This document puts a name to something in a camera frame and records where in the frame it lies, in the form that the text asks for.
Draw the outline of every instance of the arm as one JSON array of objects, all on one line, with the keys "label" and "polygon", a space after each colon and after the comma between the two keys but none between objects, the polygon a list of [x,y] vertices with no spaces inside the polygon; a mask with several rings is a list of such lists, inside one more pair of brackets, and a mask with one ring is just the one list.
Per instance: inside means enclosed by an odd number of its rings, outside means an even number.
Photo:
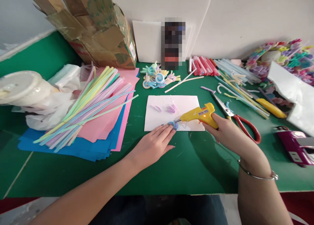
[{"label": "arm", "polygon": [[87,225],[134,176],[174,148],[168,143],[175,132],[172,125],[157,127],[145,135],[125,158],[60,197],[30,224]]},{"label": "arm", "polygon": [[[230,120],[212,114],[219,130],[203,124],[217,141],[241,158],[252,175],[270,178],[271,169],[263,151]],[[291,218],[274,180],[261,180],[239,168],[238,207],[243,225],[292,225]]]}]

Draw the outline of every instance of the hand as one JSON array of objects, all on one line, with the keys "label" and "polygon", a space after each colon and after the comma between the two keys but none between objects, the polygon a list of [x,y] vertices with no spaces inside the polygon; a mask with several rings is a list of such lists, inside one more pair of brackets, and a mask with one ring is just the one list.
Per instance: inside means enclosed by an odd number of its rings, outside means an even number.
[{"label": "hand", "polygon": [[247,135],[236,126],[232,120],[224,119],[212,113],[212,118],[218,125],[218,130],[203,123],[205,129],[211,133],[215,139],[221,142],[226,148],[241,157],[241,165],[251,170],[251,173],[261,175],[260,167],[266,169],[269,175],[269,163],[263,151]]},{"label": "hand", "polygon": [[175,133],[173,125],[158,126],[145,135],[126,158],[132,160],[140,171],[147,168],[174,148],[168,143]]}]

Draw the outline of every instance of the silver bangle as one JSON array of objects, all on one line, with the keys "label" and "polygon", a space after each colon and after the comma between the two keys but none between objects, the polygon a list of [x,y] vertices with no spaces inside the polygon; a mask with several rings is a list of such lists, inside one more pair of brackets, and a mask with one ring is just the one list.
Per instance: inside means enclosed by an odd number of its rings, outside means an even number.
[{"label": "silver bangle", "polygon": [[257,179],[262,179],[262,180],[278,180],[279,179],[279,176],[274,172],[274,171],[271,171],[271,178],[260,178],[260,177],[256,177],[254,175],[252,175],[249,171],[247,171],[245,168],[242,167],[242,165],[240,164],[241,160],[238,160],[238,163],[239,163],[239,166],[240,168],[246,172],[248,175],[250,175],[251,177],[254,177],[254,178],[257,178]]}]

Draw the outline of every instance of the person's lap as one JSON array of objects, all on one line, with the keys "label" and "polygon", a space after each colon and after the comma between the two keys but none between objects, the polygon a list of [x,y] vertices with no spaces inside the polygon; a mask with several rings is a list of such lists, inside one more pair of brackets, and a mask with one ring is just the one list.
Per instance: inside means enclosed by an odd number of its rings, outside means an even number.
[{"label": "person's lap", "polygon": [[227,225],[218,195],[178,195],[171,207],[160,208],[149,216],[143,196],[113,197],[90,225],[167,225],[176,218],[185,218],[191,225]]}]

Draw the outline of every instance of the white wall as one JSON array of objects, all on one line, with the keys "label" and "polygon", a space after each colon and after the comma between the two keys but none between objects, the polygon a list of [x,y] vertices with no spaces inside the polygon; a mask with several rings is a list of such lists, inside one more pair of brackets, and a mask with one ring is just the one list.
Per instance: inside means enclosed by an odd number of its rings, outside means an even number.
[{"label": "white wall", "polygon": [[210,0],[113,0],[113,2],[123,10],[131,27],[132,20],[161,22],[165,17],[185,18],[187,25],[194,26],[192,43],[187,52],[190,56]]},{"label": "white wall", "polygon": [[192,54],[245,58],[271,40],[314,45],[314,0],[211,0]]},{"label": "white wall", "polygon": [[0,49],[21,44],[54,27],[32,0],[0,0]]}]

